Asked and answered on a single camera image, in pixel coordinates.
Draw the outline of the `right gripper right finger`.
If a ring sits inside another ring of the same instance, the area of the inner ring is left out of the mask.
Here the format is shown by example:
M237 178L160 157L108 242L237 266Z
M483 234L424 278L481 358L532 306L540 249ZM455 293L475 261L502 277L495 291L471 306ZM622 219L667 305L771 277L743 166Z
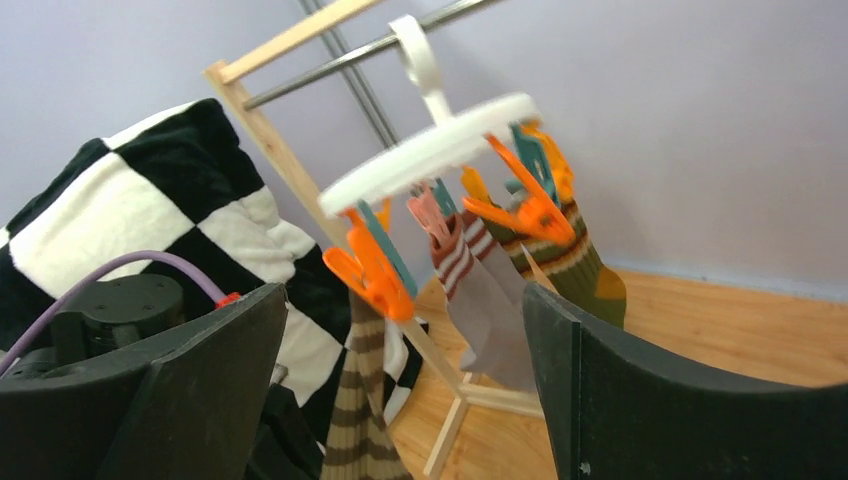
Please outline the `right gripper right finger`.
M538 284L522 311L561 479L843 479L847 388L715 368Z

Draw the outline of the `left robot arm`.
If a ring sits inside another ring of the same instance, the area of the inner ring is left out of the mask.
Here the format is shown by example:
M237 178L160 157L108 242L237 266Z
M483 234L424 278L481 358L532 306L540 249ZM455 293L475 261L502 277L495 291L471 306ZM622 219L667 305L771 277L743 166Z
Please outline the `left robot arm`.
M118 350L185 322L183 289L159 274L87 286L53 317L53 344L31 350L4 375L24 380Z

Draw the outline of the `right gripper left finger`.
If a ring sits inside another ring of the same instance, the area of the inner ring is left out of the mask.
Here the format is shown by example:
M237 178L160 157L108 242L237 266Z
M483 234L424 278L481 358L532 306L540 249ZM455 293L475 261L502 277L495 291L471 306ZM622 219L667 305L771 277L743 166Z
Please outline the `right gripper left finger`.
M239 479L286 323L285 289L1 383L5 479Z

